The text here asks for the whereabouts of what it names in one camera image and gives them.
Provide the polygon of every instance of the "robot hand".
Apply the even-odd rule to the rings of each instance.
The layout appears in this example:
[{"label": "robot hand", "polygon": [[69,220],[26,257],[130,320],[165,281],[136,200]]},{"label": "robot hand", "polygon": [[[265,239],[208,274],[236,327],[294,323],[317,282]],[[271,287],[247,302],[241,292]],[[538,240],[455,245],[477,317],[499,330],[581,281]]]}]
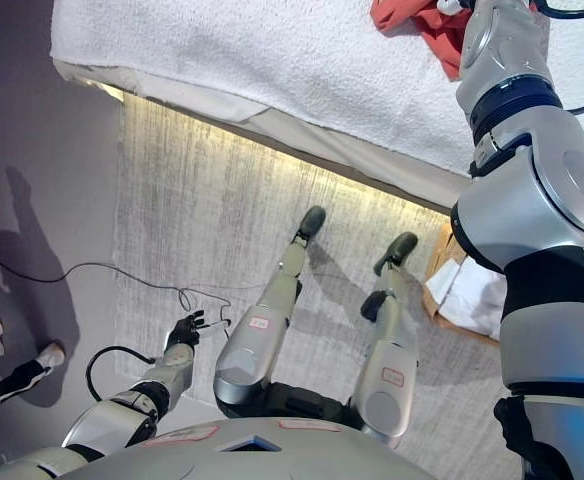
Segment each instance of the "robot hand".
[{"label": "robot hand", "polygon": [[167,352],[170,347],[177,343],[184,343],[194,349],[194,347],[199,344],[198,329],[205,323],[205,320],[202,317],[203,310],[197,310],[176,322],[176,325],[168,335],[165,351]]}]

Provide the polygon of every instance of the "sticker on robot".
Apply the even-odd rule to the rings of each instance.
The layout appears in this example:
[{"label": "sticker on robot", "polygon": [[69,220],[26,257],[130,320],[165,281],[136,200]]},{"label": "sticker on robot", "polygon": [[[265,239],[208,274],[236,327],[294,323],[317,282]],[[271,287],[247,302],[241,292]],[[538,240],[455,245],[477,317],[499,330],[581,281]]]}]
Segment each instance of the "sticker on robot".
[{"label": "sticker on robot", "polygon": [[383,367],[381,370],[381,379],[397,387],[403,386],[403,374],[388,367]]},{"label": "sticker on robot", "polygon": [[185,428],[183,430],[166,433],[160,437],[148,440],[143,444],[143,446],[152,447],[157,445],[175,445],[178,443],[199,442],[201,440],[210,438],[219,431],[219,428],[220,427],[218,425],[213,425],[211,427]]},{"label": "sticker on robot", "polygon": [[268,328],[269,324],[270,321],[267,318],[252,317],[248,325],[250,325],[252,328],[259,328],[261,330],[265,330]]},{"label": "sticker on robot", "polygon": [[333,423],[320,420],[287,419],[279,422],[284,430],[323,430],[325,432],[340,432],[341,429]]}]

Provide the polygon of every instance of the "white paper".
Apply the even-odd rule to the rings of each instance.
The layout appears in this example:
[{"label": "white paper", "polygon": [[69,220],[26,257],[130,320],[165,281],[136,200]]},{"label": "white paper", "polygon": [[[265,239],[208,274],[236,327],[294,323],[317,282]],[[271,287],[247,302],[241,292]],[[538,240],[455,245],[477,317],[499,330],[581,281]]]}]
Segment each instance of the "white paper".
[{"label": "white paper", "polygon": [[467,257],[439,313],[453,324],[499,339],[505,302],[505,277]]},{"label": "white paper", "polygon": [[450,258],[436,271],[432,278],[425,282],[425,286],[430,290],[432,298],[434,298],[437,305],[443,303],[460,268],[459,264]]}]

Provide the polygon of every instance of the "robot leg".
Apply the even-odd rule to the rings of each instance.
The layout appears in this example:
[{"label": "robot leg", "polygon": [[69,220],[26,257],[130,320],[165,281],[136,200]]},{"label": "robot leg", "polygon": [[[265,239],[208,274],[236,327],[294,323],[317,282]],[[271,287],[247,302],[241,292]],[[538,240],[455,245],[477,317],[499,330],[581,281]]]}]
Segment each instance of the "robot leg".
[{"label": "robot leg", "polygon": [[402,315],[405,285],[399,272],[416,243],[413,233],[403,233],[374,267],[379,279],[361,314],[376,323],[376,330],[349,404],[361,430],[391,448],[408,426],[416,378],[416,325]]},{"label": "robot leg", "polygon": [[223,347],[214,376],[214,394],[222,410],[226,405],[250,403],[269,384],[292,309],[301,293],[298,276],[305,250],[324,220],[323,208],[308,210],[261,298],[248,309]]}]

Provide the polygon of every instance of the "white towel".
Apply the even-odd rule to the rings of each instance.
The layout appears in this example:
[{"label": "white towel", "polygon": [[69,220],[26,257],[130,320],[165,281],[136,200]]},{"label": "white towel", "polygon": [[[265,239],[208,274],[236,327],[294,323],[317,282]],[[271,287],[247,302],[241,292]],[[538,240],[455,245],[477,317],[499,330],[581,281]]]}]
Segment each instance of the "white towel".
[{"label": "white towel", "polygon": [[[56,0],[52,56],[234,94],[465,174],[458,84],[410,22],[379,33],[370,1]],[[584,104],[584,20],[552,21],[548,62],[565,105]]]}]

